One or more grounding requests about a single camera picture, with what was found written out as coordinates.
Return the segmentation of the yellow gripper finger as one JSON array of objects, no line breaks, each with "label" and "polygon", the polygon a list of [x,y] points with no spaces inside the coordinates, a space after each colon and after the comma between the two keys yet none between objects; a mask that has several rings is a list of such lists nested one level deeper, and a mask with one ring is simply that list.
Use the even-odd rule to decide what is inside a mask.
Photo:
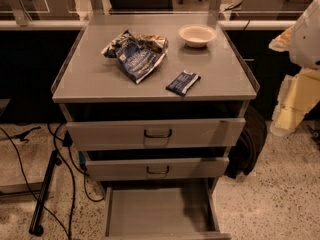
[{"label": "yellow gripper finger", "polygon": [[271,133],[280,137],[293,133],[319,102],[319,70],[302,69],[295,76],[286,75],[272,115]]},{"label": "yellow gripper finger", "polygon": [[269,43],[269,48],[277,52],[288,51],[290,49],[293,29],[294,27],[291,26],[287,28],[285,31],[283,31],[276,38],[272,39]]}]

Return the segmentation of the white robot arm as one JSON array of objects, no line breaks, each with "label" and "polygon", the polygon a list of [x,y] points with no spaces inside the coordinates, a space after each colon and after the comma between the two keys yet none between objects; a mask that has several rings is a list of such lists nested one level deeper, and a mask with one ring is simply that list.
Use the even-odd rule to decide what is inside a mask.
[{"label": "white robot arm", "polygon": [[281,83],[270,131],[276,136],[293,133],[320,102],[320,0],[313,0],[296,23],[273,39],[269,48],[289,52],[301,70]]}]

